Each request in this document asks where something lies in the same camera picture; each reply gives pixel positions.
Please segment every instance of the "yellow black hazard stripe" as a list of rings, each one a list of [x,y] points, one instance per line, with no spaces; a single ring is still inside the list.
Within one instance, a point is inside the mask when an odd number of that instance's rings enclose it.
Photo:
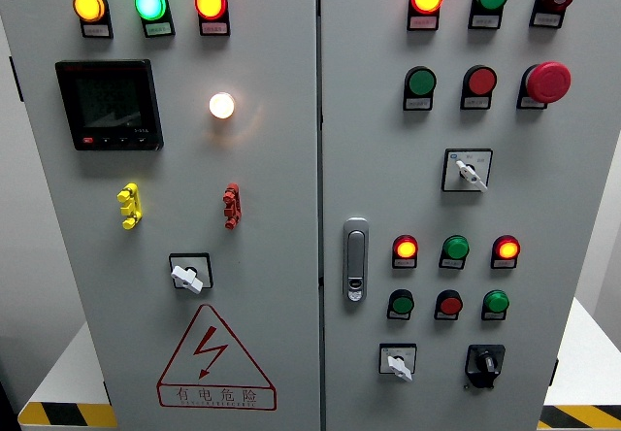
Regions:
[[[546,405],[538,429],[621,429],[621,405]]]
[[[23,425],[117,427],[110,404],[28,402],[17,420]]]

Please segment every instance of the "red emergency stop button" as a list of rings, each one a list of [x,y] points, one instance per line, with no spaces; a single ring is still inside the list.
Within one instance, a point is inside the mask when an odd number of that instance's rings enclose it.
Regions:
[[[549,61],[531,67],[526,77],[528,95],[538,103],[554,103],[567,94],[572,84],[570,69]]]
[[[435,319],[455,320],[464,308],[462,298],[457,290],[445,290],[436,299]]]

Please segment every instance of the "white indicator light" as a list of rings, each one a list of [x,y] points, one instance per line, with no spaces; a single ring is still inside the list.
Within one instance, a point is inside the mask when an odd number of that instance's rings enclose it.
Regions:
[[[217,118],[229,118],[235,110],[235,100],[229,93],[216,93],[210,99],[210,111]]]

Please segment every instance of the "lightning bolt symbol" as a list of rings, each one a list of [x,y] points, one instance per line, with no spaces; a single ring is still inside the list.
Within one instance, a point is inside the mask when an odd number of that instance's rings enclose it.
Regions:
[[[203,337],[203,340],[198,345],[196,350],[194,350],[194,354],[195,355],[200,355],[201,353],[207,353],[209,351],[217,350],[217,354],[213,358],[212,362],[207,366],[207,368],[205,368],[204,370],[201,370],[201,373],[198,376],[199,380],[201,380],[202,378],[204,378],[206,375],[208,375],[210,373],[209,369],[211,368],[213,363],[215,363],[215,360],[217,360],[219,358],[219,356],[226,350],[226,348],[229,347],[228,344],[226,344],[224,346],[218,346],[218,347],[212,347],[212,348],[204,348],[205,344],[209,341],[209,339],[213,336],[213,334],[215,334],[215,331],[216,331],[216,328],[213,327],[213,326],[210,326],[210,328],[207,330],[207,333],[205,333],[205,336]]]

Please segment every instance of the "gray metal panel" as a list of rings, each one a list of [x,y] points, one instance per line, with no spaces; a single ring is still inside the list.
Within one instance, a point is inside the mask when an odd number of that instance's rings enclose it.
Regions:
[[[499,31],[468,31],[471,0],[444,0],[438,32],[406,32],[408,0],[322,0],[323,172],[327,428],[535,429],[619,132],[619,0],[575,0],[563,28],[529,29],[534,0],[508,0]],[[572,71],[568,96],[543,112],[516,112],[532,64]],[[475,64],[496,70],[492,108],[460,112]],[[406,72],[438,77],[430,113],[402,111]],[[445,149],[494,151],[489,191],[442,193]],[[342,295],[343,223],[370,225],[367,298]],[[471,243],[464,271],[439,270],[444,239]],[[391,244],[412,234],[418,268],[391,270]],[[494,240],[522,245],[518,267],[490,270]],[[407,288],[408,322],[386,319]],[[434,321],[437,295],[460,292],[456,322]],[[480,320],[500,288],[504,322]],[[377,373],[380,343],[416,343],[413,383]],[[468,345],[503,344],[494,390],[464,390]]]
[[[133,0],[108,0],[111,41],[81,36],[72,0],[0,0],[26,107],[121,429],[319,426],[315,0],[229,0],[232,36],[198,34],[193,0],[169,0],[177,36],[146,39]],[[165,146],[73,149],[53,64],[148,58]],[[237,101],[212,120],[218,91]],[[140,188],[121,227],[116,194]],[[224,228],[222,194],[243,218]],[[174,290],[171,252],[207,251],[214,288]],[[213,305],[278,391],[275,412],[159,406],[156,384],[190,319]],[[198,375],[190,371],[192,378]]]

